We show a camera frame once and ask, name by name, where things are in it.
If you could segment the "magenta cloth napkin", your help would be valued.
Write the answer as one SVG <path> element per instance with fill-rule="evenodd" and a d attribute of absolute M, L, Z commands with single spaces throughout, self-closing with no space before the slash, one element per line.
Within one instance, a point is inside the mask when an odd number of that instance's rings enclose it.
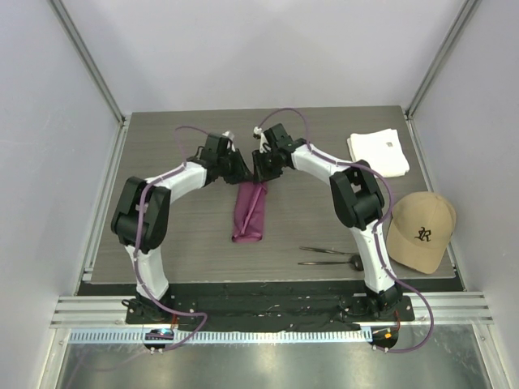
<path fill-rule="evenodd" d="M 260 242 L 263 239 L 267 193 L 266 183 L 244 182 L 239 185 L 232 242 Z"/>

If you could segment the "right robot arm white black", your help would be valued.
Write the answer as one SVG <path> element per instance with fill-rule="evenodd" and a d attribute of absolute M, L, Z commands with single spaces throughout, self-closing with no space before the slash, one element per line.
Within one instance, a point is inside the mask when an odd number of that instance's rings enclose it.
<path fill-rule="evenodd" d="M 363 266 L 365 315 L 386 319 L 401 302 L 402 290 L 384 243 L 380 174 L 366 161 L 341 160 L 305 139 L 292 139 L 282 124 L 267 130 L 256 127 L 253 136 L 260 141 L 259 149 L 252 152 L 256 181 L 277 179 L 291 168 L 329 185 L 336 216 L 353 234 Z"/>

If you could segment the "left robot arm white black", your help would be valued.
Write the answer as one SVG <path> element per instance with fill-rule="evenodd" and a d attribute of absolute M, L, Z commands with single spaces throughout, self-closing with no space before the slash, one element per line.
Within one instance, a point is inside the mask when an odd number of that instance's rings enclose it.
<path fill-rule="evenodd" d="M 132 262 L 137 287 L 126 301 L 132 319 L 164 323 L 174 315 L 172 293 L 163 268 L 161 244 L 169 225 L 169 210 L 182 196 L 223 178 L 230 185 L 252 179 L 241 152 L 201 152 L 175 169 L 146 179 L 130 177 L 111 220 L 111 230 Z"/>

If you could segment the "dark metal fork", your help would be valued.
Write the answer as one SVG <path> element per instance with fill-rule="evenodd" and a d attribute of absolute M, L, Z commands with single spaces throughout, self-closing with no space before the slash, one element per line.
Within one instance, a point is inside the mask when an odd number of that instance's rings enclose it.
<path fill-rule="evenodd" d="M 344 251 L 330 250 L 330 249 L 323 249 L 323 248 L 309 247 L 309 246 L 300 246 L 299 249 L 300 250 L 305 250 L 305 251 L 322 253 L 322 254 L 333 254 L 333 255 L 344 255 L 344 256 L 354 256 L 354 255 L 358 254 L 356 252 L 353 252 L 353 253 L 352 252 L 344 252 Z"/>

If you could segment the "white folded towel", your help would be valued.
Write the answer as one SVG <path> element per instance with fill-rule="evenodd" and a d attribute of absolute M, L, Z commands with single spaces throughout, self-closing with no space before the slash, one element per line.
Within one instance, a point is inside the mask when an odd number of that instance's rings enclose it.
<path fill-rule="evenodd" d="M 353 162 L 364 160 L 383 177 L 401 177 L 410 171 L 397 130 L 353 133 L 347 139 L 347 145 Z"/>

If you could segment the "dark metal spoon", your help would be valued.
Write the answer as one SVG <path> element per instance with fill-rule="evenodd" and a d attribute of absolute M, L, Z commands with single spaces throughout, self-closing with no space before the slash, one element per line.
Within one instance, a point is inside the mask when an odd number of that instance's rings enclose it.
<path fill-rule="evenodd" d="M 335 265 L 349 265 L 355 271 L 364 271 L 362 260 L 358 255 L 349 257 L 346 261 L 305 261 L 299 262 L 299 266 L 335 266 Z"/>

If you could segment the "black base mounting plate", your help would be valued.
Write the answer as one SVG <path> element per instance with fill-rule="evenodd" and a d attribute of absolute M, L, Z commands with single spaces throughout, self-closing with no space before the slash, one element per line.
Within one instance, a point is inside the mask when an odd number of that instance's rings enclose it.
<path fill-rule="evenodd" d="M 350 323 L 418 317 L 422 293 L 428 301 L 461 293 L 458 278 L 411 280 L 395 310 L 369 311 L 360 280 L 172 284 L 172 308 L 208 315 L 207 331 L 328 331 Z"/>

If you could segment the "tan baseball cap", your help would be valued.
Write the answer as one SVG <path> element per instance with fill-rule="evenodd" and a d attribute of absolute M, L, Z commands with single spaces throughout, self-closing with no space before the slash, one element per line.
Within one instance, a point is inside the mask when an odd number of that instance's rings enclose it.
<path fill-rule="evenodd" d="M 390 259 L 423 274 L 434 273 L 447 250 L 457 215 L 443 196 L 421 191 L 392 208 L 386 248 Z"/>

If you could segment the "aluminium frame post left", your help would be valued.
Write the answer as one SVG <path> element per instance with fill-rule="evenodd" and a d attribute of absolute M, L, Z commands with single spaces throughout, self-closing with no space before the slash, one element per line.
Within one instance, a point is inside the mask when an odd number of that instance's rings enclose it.
<path fill-rule="evenodd" d="M 79 29 L 76 27 L 75 22 L 71 18 L 71 15 L 67 10 L 64 2 L 61 0 L 49 0 L 48 4 L 56 15 L 64 32 L 66 33 L 73 48 L 78 54 L 81 62 L 84 64 L 84 67 L 89 73 L 92 81 L 103 97 L 110 112 L 113 114 L 117 123 L 122 126 L 125 122 L 125 115 L 122 113 L 122 110 L 119 108 L 118 103 L 114 99 L 113 93 L 110 91 L 105 78 L 101 74 L 101 71 L 99 70 L 93 56 L 90 53 L 90 50 L 88 49 L 83 37 L 81 36 Z"/>

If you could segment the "aluminium frame post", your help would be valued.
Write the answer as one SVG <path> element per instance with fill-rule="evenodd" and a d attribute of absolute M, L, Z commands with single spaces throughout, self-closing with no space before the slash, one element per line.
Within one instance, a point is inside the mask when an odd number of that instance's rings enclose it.
<path fill-rule="evenodd" d="M 125 122 L 125 115 L 122 113 L 122 110 L 119 108 L 118 103 L 114 99 L 113 93 L 110 91 L 105 78 L 101 74 L 101 71 L 99 70 L 93 56 L 90 53 L 90 50 L 88 49 L 83 37 L 81 36 L 79 29 L 76 27 L 75 22 L 71 18 L 71 15 L 67 10 L 64 2 L 61 0 L 49 0 L 48 4 L 56 15 L 64 32 L 66 33 L 73 48 L 78 54 L 81 62 L 84 64 L 84 67 L 89 73 L 92 81 L 103 97 L 110 112 L 113 114 L 117 123 L 122 126 Z"/>
<path fill-rule="evenodd" d="M 460 10 L 457 12 L 431 64 L 427 68 L 416 93 L 409 106 L 405 109 L 405 116 L 408 120 L 411 120 L 417 113 L 429 89 L 446 64 L 448 57 L 451 55 L 464 30 L 473 18 L 480 3 L 480 0 L 465 0 L 461 4 Z"/>

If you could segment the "aluminium front rail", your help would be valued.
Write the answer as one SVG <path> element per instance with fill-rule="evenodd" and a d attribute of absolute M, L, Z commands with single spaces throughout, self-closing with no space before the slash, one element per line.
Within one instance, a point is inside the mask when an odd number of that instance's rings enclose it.
<path fill-rule="evenodd" d="M 481 292 L 433 292 L 424 297 L 436 325 L 493 324 Z M 126 309 L 123 296 L 60 297 L 51 318 L 52 328 L 122 327 Z"/>

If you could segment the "aluminium frame post right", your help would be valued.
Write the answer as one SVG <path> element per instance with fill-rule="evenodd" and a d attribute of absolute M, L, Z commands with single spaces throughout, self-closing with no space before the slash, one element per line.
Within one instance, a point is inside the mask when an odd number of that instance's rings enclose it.
<path fill-rule="evenodd" d="M 465 0 L 461 4 L 460 10 L 457 12 L 431 64 L 427 68 L 416 93 L 409 106 L 405 109 L 405 116 L 408 120 L 411 120 L 417 113 L 429 89 L 446 64 L 448 57 L 451 55 L 464 30 L 473 18 L 480 3 L 480 0 Z"/>

